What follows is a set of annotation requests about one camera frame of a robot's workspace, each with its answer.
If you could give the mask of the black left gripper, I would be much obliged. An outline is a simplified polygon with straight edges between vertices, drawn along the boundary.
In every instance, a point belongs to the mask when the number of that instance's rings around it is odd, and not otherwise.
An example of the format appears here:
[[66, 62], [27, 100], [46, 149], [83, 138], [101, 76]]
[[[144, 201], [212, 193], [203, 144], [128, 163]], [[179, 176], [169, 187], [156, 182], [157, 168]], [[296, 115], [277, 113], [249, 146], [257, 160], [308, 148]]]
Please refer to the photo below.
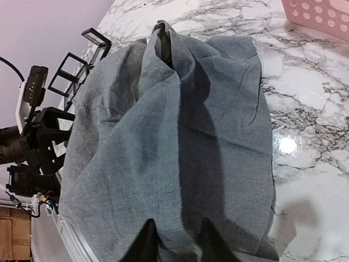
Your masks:
[[35, 113], [20, 134], [20, 145], [31, 171], [41, 169], [44, 175], [54, 175], [64, 163], [65, 155], [57, 156], [54, 144], [70, 138], [71, 131], [59, 128], [59, 119], [74, 121], [75, 115], [57, 108], [44, 108]]

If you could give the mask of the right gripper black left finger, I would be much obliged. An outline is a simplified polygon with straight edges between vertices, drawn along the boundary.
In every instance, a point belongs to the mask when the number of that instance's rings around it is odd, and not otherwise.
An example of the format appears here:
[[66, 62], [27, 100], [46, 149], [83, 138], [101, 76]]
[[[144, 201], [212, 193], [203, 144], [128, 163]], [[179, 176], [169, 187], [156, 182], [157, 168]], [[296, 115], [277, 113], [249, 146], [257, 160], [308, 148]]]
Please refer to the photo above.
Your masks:
[[161, 261], [154, 219], [146, 220], [127, 252], [127, 261]]

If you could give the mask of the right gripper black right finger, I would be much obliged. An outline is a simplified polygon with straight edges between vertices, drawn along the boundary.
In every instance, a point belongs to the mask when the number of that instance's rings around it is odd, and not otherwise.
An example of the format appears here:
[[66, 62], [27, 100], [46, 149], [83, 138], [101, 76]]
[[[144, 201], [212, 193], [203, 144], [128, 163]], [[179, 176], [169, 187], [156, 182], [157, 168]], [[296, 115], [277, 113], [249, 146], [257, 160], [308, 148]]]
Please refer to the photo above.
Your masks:
[[202, 249], [201, 261], [239, 262], [208, 218], [202, 220], [199, 242]]

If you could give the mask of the grey button-up shirt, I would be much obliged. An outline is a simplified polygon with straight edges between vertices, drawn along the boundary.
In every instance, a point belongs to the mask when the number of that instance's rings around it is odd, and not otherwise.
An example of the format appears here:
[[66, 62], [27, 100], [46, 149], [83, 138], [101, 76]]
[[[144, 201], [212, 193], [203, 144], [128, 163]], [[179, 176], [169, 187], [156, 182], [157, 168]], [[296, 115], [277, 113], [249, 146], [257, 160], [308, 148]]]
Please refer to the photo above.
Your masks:
[[59, 212], [99, 261], [127, 261], [154, 219], [161, 261], [201, 261], [208, 218], [239, 261], [278, 261], [272, 124], [251, 37], [201, 41], [159, 21], [73, 100]]

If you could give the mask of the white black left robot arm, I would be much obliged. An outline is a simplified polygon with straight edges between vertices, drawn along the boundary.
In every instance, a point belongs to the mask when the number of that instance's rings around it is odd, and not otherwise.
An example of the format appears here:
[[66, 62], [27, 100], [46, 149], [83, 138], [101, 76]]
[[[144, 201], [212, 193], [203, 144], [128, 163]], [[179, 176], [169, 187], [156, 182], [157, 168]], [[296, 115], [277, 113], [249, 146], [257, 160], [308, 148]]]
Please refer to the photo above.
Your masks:
[[17, 126], [1, 129], [1, 164], [20, 164], [32, 175], [55, 174], [62, 168], [65, 155], [57, 156], [53, 146], [69, 140], [71, 134], [59, 128], [59, 119], [73, 121], [75, 116], [49, 107], [36, 112], [23, 131]]

